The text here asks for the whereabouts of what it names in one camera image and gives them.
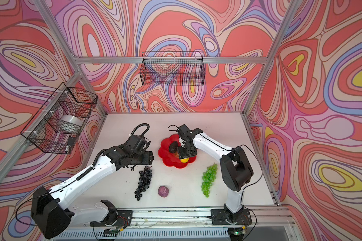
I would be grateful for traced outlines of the green fake grape bunch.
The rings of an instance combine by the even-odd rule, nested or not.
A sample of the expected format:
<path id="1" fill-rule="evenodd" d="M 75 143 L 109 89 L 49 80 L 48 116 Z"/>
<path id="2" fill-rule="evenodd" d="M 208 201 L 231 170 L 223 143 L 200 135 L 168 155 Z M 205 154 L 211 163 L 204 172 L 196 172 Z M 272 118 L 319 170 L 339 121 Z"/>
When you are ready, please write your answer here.
<path id="1" fill-rule="evenodd" d="M 201 191 L 203 195 L 208 198 L 210 195 L 210 189 L 217 177 L 218 165 L 213 164 L 208 166 L 206 171 L 202 175 Z"/>

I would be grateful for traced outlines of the black fake grape bunch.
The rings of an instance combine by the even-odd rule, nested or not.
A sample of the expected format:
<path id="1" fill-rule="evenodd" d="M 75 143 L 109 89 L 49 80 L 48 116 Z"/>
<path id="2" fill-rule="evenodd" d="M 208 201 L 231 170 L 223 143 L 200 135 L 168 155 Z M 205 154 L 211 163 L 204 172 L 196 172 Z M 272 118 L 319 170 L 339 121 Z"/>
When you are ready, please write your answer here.
<path id="1" fill-rule="evenodd" d="M 142 199 L 143 193 L 145 193 L 149 188 L 152 180 L 152 167 L 145 166 L 143 170 L 139 171 L 139 180 L 137 188 L 134 192 L 134 197 L 137 201 Z"/>

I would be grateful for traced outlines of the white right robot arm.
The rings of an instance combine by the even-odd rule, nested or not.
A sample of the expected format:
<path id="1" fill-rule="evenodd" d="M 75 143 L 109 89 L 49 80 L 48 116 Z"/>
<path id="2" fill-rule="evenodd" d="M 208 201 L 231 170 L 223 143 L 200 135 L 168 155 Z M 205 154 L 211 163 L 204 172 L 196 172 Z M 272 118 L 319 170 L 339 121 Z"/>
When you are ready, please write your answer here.
<path id="1" fill-rule="evenodd" d="M 222 180 L 228 188 L 224 207 L 232 214 L 242 208 L 242 192 L 254 175 L 253 168 L 242 147 L 231 148 L 210 138 L 203 130 L 189 129 L 186 125 L 177 127 L 180 159 L 196 157 L 198 151 L 209 154 L 220 164 Z"/>

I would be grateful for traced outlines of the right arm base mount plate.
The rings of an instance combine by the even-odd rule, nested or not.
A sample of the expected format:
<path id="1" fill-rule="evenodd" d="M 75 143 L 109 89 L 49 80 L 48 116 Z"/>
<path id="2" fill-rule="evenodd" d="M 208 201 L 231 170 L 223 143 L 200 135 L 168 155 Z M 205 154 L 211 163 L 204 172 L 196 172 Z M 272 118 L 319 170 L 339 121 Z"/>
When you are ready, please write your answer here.
<path id="1" fill-rule="evenodd" d="M 249 226 L 253 224 L 250 210 L 247 208 L 241 208 L 238 212 L 232 213 L 226 207 L 221 209 L 212 209 L 208 218 L 212 221 L 214 226 L 224 225 L 242 225 Z"/>

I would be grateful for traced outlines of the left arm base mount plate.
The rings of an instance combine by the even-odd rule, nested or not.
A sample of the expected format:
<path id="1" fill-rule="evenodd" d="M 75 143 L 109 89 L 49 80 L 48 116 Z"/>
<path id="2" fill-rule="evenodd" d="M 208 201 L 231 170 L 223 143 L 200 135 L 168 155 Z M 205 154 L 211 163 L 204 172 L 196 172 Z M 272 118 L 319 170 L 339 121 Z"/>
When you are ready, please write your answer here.
<path id="1" fill-rule="evenodd" d="M 103 221 L 90 222 L 90 226 L 126 228 L 131 225 L 132 215 L 132 210 L 118 210 L 113 214 L 107 214 Z"/>

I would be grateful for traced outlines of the dark fake avocado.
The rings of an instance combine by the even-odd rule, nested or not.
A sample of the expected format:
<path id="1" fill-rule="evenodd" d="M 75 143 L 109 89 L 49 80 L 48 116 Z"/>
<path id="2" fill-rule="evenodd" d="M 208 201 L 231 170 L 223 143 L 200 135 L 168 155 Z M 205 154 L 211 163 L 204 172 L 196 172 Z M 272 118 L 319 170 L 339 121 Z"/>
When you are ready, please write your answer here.
<path id="1" fill-rule="evenodd" d="M 169 152 L 174 154 L 174 153 L 177 153 L 178 152 L 178 142 L 177 141 L 173 141 L 169 148 L 168 148 Z"/>

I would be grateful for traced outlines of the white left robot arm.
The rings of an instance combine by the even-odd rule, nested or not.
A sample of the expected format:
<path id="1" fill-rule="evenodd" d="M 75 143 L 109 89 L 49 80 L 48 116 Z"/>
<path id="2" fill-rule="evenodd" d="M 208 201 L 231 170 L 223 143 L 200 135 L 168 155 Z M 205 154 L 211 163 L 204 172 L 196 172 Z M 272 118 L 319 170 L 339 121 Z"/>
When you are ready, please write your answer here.
<path id="1" fill-rule="evenodd" d="M 31 218 L 43 236 L 52 239 L 70 225 L 97 223 L 112 226 L 118 220 L 116 207 L 103 199 L 99 204 L 79 207 L 75 200 L 103 178 L 129 165 L 151 165 L 153 153 L 148 151 L 150 141 L 144 135 L 130 135 L 118 146 L 100 151 L 94 162 L 68 180 L 49 189 L 38 188 L 32 196 Z"/>

